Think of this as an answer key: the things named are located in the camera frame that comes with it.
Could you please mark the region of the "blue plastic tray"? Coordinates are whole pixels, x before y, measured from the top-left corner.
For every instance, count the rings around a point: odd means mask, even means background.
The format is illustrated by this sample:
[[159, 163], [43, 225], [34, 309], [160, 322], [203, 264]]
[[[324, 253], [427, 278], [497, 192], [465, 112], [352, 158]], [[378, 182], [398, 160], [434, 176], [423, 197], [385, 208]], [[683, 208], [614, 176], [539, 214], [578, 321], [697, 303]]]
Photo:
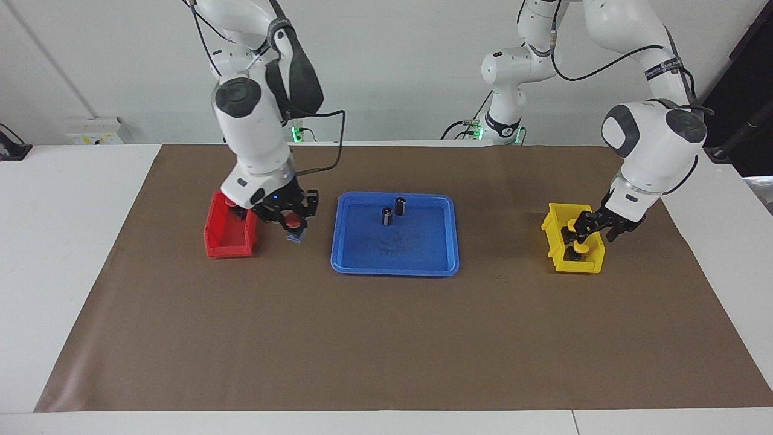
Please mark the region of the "blue plastic tray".
[[[384, 226], [398, 196], [406, 211]], [[338, 199], [330, 264], [341, 274], [448, 277], [460, 269], [455, 204], [446, 195], [348, 191]]]

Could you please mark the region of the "yellow plastic bin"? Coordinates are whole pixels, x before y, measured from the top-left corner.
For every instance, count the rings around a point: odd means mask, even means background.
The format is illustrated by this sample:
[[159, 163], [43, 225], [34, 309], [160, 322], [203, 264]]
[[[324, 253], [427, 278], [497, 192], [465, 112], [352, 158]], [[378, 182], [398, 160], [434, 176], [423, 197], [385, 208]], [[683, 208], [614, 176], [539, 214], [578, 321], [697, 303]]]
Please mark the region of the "yellow plastic bin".
[[557, 272], [576, 274], [599, 274], [603, 267], [606, 253], [605, 243], [600, 233], [591, 234], [583, 245], [585, 251], [580, 253], [577, 260], [571, 260], [566, 256], [566, 243], [562, 230], [568, 226], [568, 222], [577, 219], [581, 212], [590, 212], [588, 204], [563, 204], [549, 203], [548, 214], [544, 218], [541, 229], [547, 237], [548, 257], [552, 260]]

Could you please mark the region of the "red plastic bin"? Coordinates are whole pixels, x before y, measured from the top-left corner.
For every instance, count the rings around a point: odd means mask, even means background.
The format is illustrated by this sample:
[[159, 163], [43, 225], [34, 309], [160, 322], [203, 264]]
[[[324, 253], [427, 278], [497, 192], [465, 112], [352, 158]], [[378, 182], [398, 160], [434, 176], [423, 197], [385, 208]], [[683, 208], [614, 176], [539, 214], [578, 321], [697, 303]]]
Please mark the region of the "red plastic bin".
[[248, 258], [257, 244], [257, 215], [248, 210], [243, 217], [232, 211], [229, 200], [216, 191], [205, 221], [205, 253], [211, 259]]

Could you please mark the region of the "brown table mat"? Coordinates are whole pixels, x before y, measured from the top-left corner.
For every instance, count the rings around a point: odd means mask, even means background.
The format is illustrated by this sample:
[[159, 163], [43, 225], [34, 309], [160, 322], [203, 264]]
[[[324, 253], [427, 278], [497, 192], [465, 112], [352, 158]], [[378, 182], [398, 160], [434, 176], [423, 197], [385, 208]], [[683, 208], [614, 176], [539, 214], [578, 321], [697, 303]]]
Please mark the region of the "brown table mat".
[[[561, 274], [550, 202], [596, 204], [601, 147], [351, 147], [304, 177], [306, 239], [260, 225], [258, 254], [205, 256], [225, 146], [165, 145], [36, 405], [82, 410], [552, 410], [773, 407], [665, 206]], [[452, 198], [461, 268], [444, 279], [330, 265], [347, 191]]]

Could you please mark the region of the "black curtain panel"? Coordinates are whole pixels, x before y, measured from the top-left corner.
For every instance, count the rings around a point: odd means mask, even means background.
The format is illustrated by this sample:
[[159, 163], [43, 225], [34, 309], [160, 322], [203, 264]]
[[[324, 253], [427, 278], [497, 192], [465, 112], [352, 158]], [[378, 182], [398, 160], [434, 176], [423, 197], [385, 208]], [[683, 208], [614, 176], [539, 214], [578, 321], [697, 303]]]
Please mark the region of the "black curtain panel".
[[707, 118], [704, 147], [725, 146], [739, 133], [723, 161], [743, 177], [773, 176], [773, 0], [767, 0], [730, 59], [704, 101], [715, 111]]

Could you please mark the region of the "white wall socket box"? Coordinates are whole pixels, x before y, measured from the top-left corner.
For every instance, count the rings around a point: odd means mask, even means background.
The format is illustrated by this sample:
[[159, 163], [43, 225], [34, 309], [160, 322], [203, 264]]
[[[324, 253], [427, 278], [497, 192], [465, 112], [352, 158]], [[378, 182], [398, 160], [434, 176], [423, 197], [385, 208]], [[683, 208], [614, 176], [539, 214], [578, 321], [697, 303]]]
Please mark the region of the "white wall socket box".
[[69, 118], [65, 134], [72, 145], [124, 145], [129, 134], [118, 117]]

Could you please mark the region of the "black clamp mount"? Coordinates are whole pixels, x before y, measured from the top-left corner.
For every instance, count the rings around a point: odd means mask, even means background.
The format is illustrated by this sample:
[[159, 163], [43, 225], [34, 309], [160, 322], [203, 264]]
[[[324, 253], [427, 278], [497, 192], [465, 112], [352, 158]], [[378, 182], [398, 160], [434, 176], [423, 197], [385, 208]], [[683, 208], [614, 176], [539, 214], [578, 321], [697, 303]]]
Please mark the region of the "black clamp mount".
[[0, 122], [0, 160], [22, 161], [33, 149], [10, 127]]

